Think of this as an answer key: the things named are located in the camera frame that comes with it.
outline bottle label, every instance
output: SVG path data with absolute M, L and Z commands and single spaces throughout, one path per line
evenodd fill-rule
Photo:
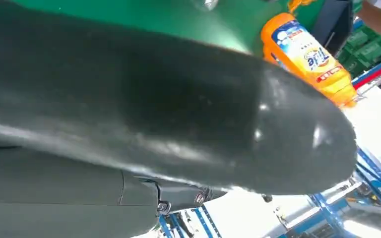
M 304 71 L 334 74 L 341 69 L 328 51 L 296 20 L 278 27 L 272 33 L 272 39 L 287 57 Z M 328 75 L 330 74 L 323 75 L 323 77 L 321 75 L 321 81 L 325 80 Z

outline blue metal rack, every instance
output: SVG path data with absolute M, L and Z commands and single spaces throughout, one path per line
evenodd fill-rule
M 166 219 L 164 219 L 164 216 L 160 216 L 158 218 L 158 221 L 160 222 L 161 225 L 161 230 L 164 232 L 167 238 L 173 238 L 172 233 L 170 232 L 169 227 L 167 226 Z
M 359 147 L 358 148 L 358 154 L 360 157 L 369 165 L 369 167 L 373 170 L 368 170 L 365 166 L 363 166 L 360 163 L 357 163 L 357 166 L 360 167 L 363 171 L 366 171 L 371 176 L 373 176 L 377 181 L 381 183 L 381 170 L 376 165 L 376 163 Z
M 202 227 L 204 228 L 208 238 L 214 238 L 211 231 L 209 230 L 208 224 L 205 222 L 205 219 L 202 216 L 201 211 L 199 209 L 194 209 L 193 211 L 196 213 L 196 216 L 198 217 L 199 221 L 201 222 Z
M 313 203 L 320 208 L 322 215 L 329 225 L 335 230 L 337 237 L 354 238 L 355 236 L 344 229 L 344 224 L 336 211 L 326 202 L 322 194 L 317 193 L 309 196 Z
M 217 226 L 214 224 L 214 221 L 212 220 L 211 215 L 208 213 L 208 210 L 206 209 L 205 205 L 202 205 L 201 209 L 204 212 L 205 216 L 207 217 L 208 222 L 211 224 L 212 229 L 215 231 L 215 234 L 217 235 L 217 237 L 222 238 L 220 235 L 220 232 L 217 229 Z M 208 235 L 208 238 L 214 238 L 214 236 L 213 236 L 211 230 L 209 229 L 208 224 L 205 221 L 205 219 L 204 219 L 201 211 L 199 210 L 199 208 L 193 209 L 193 211 L 196 213 L 196 216 L 198 217 L 199 221 L 201 222 L 202 227 L 204 228 L 206 234 Z
M 160 225 L 161 225 L 161 230 L 164 232 L 164 234 L 166 235 L 167 238 L 175 238 L 172 235 L 171 229 L 167 226 L 167 221 L 165 219 L 166 216 L 167 215 L 163 215 L 163 216 L 160 216 L 158 218 L 158 221 L 160 222 Z M 168 216 L 172 220 L 172 223 L 175 226 L 175 229 L 177 230 L 180 238 L 185 238 L 176 216 L 170 216 L 170 215 L 168 215 Z
M 212 228 L 214 229 L 215 233 L 217 234 L 217 237 L 218 238 L 222 238 L 221 235 L 220 235 L 220 232 L 218 231 L 216 225 L 214 224 L 214 221 L 212 220 L 210 214 L 208 213 L 208 210 L 206 209 L 205 205 L 202 205 L 201 209 L 203 210 L 203 212 L 205 213 L 206 217 L 208 218 L 208 221 L 210 222 L 210 224 L 211 224 Z

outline bolt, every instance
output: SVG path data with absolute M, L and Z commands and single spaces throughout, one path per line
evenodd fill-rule
M 203 204 L 203 202 L 205 201 L 205 196 L 203 193 L 198 193 L 195 197 L 195 202 L 201 206 Z
M 168 208 L 167 204 L 166 203 L 159 203 L 158 206 L 157 206 L 157 210 L 159 212 L 164 212 L 166 211 Z

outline green surface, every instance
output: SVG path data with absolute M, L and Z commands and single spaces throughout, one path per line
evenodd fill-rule
M 353 78 L 381 63 L 381 35 L 363 25 L 353 31 L 337 56 Z
M 301 6 L 297 19 L 310 29 L 324 0 Z M 14 0 L 25 7 L 122 24 L 261 55 L 259 33 L 287 0 L 219 0 L 212 11 L 197 0 Z

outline blue metal frame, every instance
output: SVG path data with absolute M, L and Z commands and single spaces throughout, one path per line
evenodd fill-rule
M 196 213 L 196 216 L 198 217 L 199 221 L 201 222 L 202 227 L 204 228 L 204 230 L 205 230 L 205 232 L 206 232 L 208 238 L 214 238 L 214 237 L 212 236 L 212 233 L 211 233 L 211 231 L 209 230 L 209 227 L 208 227 L 207 223 L 205 222 L 205 220 L 204 220 L 204 218 L 203 218 L 203 216 L 202 216 L 202 213 L 201 213 L 201 211 L 199 210 L 199 208 L 195 208 L 193 211 Z
M 356 168 L 357 175 L 364 182 L 366 182 L 367 185 L 369 185 L 369 187 L 372 190 L 372 192 L 376 195 L 376 197 L 379 199 L 379 201 L 381 201 L 381 191 L 372 184 L 372 182 L 367 178 L 367 176 L 365 174 L 363 174 L 363 172 L 359 168 Z
M 334 211 L 322 194 L 317 193 L 309 196 L 313 203 L 320 208 L 323 216 L 328 221 L 329 225 L 337 232 L 340 237 L 354 238 L 355 236 L 344 229 L 344 224 L 339 218 L 336 211 Z
M 376 180 L 381 182 L 381 170 L 376 165 L 376 163 L 360 147 L 358 147 L 358 154 L 370 166 L 370 168 L 374 171 L 374 173 L 372 173 L 370 170 L 368 170 L 366 167 L 364 167 L 360 163 L 358 163 L 357 165 L 360 166 L 362 170 L 370 173 L 370 175 L 373 176 L 374 178 L 376 178 Z
M 208 221 L 210 222 L 212 228 L 214 229 L 215 233 L 217 234 L 218 238 L 222 238 L 220 235 L 220 232 L 218 231 L 216 225 L 214 224 L 214 221 L 212 220 L 210 214 L 208 213 L 208 210 L 206 209 L 205 205 L 201 206 L 203 212 L 205 213 L 206 217 L 208 218 Z
M 185 238 L 185 236 L 183 235 L 183 232 L 182 232 L 182 228 L 180 227 L 179 221 L 177 220 L 176 216 L 170 215 L 169 217 L 172 219 L 172 222 L 175 225 L 176 230 L 178 231 L 180 238 Z
M 173 238 L 172 233 L 170 232 L 169 227 L 167 226 L 166 219 L 164 219 L 164 216 L 160 216 L 158 218 L 158 221 L 160 222 L 161 225 L 161 230 L 166 234 L 167 238 Z

